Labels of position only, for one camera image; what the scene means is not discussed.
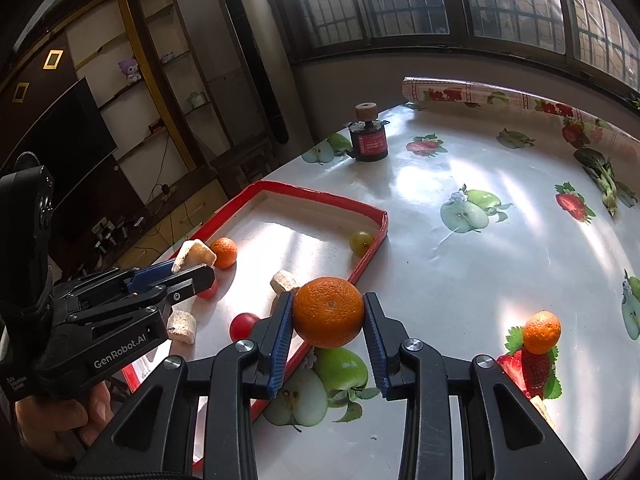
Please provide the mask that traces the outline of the person's left hand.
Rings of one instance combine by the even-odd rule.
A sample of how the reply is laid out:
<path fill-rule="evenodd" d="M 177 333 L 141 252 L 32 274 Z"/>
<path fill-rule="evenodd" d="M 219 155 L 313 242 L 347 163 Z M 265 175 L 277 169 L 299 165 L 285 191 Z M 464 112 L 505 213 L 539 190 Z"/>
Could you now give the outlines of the person's left hand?
<path fill-rule="evenodd" d="M 42 402 L 29 396 L 15 404 L 15 415 L 26 448 L 50 460 L 67 460 L 72 452 L 60 435 L 78 430 L 80 440 L 92 445 L 113 418 L 111 393 L 100 382 L 85 404 L 75 399 Z"/>

